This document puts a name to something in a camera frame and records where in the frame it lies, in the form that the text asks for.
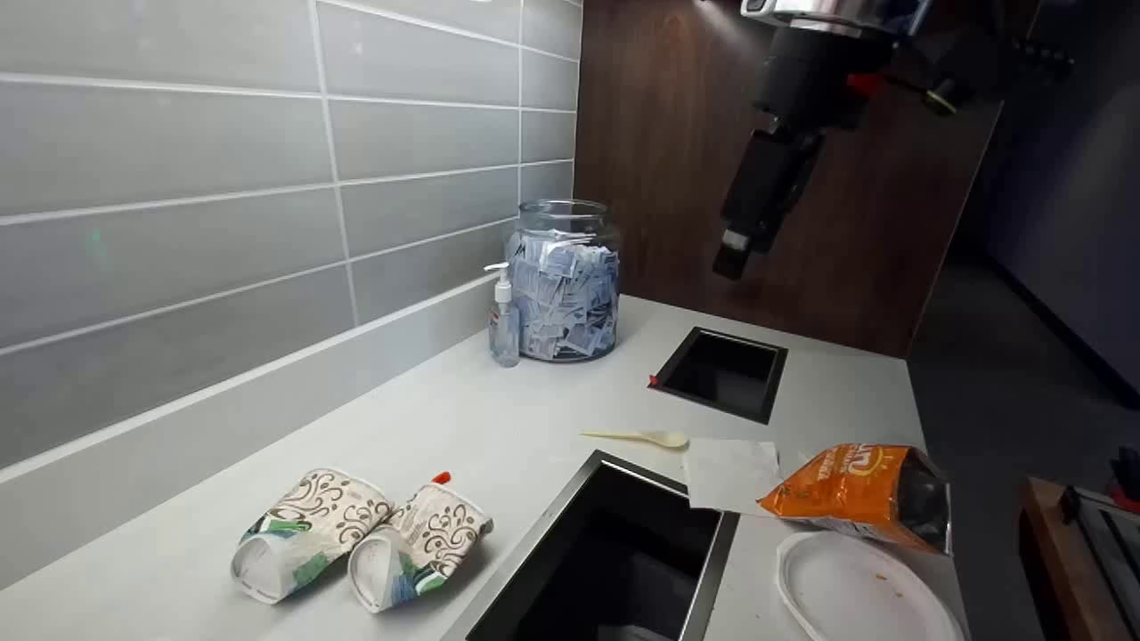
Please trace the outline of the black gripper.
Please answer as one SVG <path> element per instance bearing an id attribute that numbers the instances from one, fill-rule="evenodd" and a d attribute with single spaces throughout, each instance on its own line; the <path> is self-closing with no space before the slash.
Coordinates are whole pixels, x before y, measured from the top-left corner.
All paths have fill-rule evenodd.
<path id="1" fill-rule="evenodd" d="M 854 128 L 870 93 L 859 73 L 877 73 L 895 41 L 871 31 L 817 31 L 792 22 L 773 31 L 760 77 L 751 130 L 724 200 L 724 232 L 711 270 L 742 277 L 751 254 L 770 254 L 785 218 L 811 178 L 829 128 Z"/>

